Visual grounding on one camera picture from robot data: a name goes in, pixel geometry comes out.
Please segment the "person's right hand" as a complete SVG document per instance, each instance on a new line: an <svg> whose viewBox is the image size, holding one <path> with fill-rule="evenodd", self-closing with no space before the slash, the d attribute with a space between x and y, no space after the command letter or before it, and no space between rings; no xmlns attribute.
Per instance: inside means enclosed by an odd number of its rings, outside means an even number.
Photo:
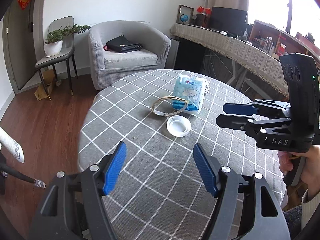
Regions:
<svg viewBox="0 0 320 240"><path fill-rule="evenodd" d="M287 175L287 173L293 169L290 155L299 156L302 154L278 152L279 169L283 175ZM310 201L319 193L319 146L312 145L309 151L302 156L306 157L306 162L300 178L302 182L308 186L308 201Z"/></svg>

